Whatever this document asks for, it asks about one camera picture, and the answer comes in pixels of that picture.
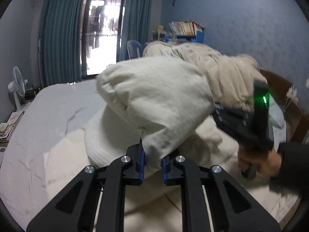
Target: electric fan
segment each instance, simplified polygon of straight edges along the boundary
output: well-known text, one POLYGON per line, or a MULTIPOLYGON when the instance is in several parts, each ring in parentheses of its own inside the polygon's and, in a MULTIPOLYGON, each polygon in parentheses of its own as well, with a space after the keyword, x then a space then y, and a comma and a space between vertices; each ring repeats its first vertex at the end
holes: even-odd
POLYGON ((13 68, 13 81, 7 86, 10 92, 14 93, 14 99, 16 103, 17 111, 21 110, 21 104, 18 99, 17 93, 21 96, 25 96, 25 83, 23 76, 21 75, 17 66, 13 68))

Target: metal screw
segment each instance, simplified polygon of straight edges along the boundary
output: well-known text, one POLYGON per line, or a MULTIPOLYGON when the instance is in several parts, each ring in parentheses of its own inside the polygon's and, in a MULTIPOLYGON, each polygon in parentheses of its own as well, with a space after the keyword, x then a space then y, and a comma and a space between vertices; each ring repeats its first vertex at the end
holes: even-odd
POLYGON ((92 173, 95 170, 93 166, 87 166, 85 167, 85 172, 86 173, 92 173))
POLYGON ((121 157, 121 161, 123 162, 123 163, 128 163, 129 161, 131 160, 131 158, 129 157, 129 156, 122 156, 121 157))
POLYGON ((176 157, 176 161, 177 162, 184 162, 186 160, 186 157, 182 156, 182 155, 178 155, 176 157))
POLYGON ((220 166, 213 166, 212 170, 214 171, 214 173, 220 173, 222 168, 220 166))

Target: fan stand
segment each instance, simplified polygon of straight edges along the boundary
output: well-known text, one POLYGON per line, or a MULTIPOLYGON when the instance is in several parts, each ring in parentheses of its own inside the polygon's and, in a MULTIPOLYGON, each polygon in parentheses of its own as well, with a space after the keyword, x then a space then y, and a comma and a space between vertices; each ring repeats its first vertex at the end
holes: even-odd
POLYGON ((16 111, 18 112, 21 110, 21 104, 18 99, 17 92, 14 92, 14 99, 15 99, 15 104, 16 104, 16 111))

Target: window frame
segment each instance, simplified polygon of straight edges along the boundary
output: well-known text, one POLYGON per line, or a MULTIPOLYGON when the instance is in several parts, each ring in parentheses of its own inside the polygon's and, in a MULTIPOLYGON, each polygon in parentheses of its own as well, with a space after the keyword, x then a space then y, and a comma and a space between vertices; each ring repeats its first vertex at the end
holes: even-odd
MULTIPOLYGON (((87 11, 89 10, 91 0, 87 0, 86 6, 85 6, 85 12, 84 12, 84 18, 83 18, 83 26, 82 26, 82 37, 81 37, 81 79, 94 79, 97 77, 98 74, 92 74, 87 75, 87 57, 86 57, 86 47, 87 47, 87 24, 89 20, 89 13, 87 11)), ((121 0, 120 5, 120 12, 119 12, 119 23, 118 23, 118 29, 121 29, 122 27, 122 21, 123 21, 123 7, 124 7, 125 0, 121 0)), ((117 51, 116 51, 116 61, 119 61, 119 53, 120 53, 120 38, 121 38, 121 31, 118 32, 117 35, 117 51)))

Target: human hand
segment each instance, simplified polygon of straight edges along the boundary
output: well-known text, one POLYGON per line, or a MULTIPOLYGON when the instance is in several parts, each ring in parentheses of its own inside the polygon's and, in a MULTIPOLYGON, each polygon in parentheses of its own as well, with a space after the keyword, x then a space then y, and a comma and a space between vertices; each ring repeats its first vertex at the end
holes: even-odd
POLYGON ((274 148, 270 152, 256 152, 246 150, 242 145, 239 145, 238 167, 241 171, 248 170, 250 164, 255 163, 260 165, 259 173, 275 177, 279 175, 281 162, 281 155, 276 153, 274 148))

